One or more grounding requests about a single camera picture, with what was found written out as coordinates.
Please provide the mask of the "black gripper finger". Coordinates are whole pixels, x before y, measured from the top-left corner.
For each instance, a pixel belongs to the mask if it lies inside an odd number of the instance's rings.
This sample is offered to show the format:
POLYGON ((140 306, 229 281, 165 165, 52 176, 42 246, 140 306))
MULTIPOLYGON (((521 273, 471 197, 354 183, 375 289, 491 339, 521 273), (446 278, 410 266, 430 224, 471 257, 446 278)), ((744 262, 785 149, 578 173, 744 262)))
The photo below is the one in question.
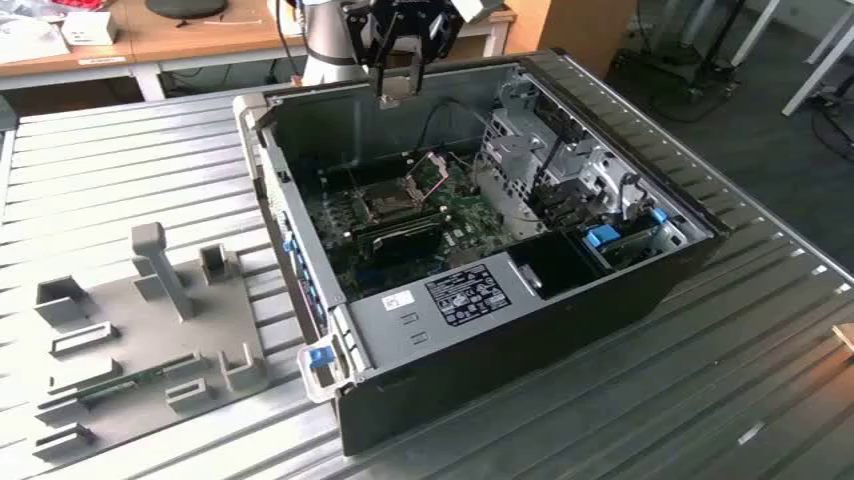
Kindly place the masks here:
POLYGON ((425 46, 419 46, 414 51, 411 63, 411 94, 418 95, 422 91, 426 65, 430 63, 430 55, 425 46))
POLYGON ((386 18, 377 19, 371 44, 371 78, 377 97, 383 95, 385 73, 387 59, 405 26, 405 15, 391 13, 386 18))

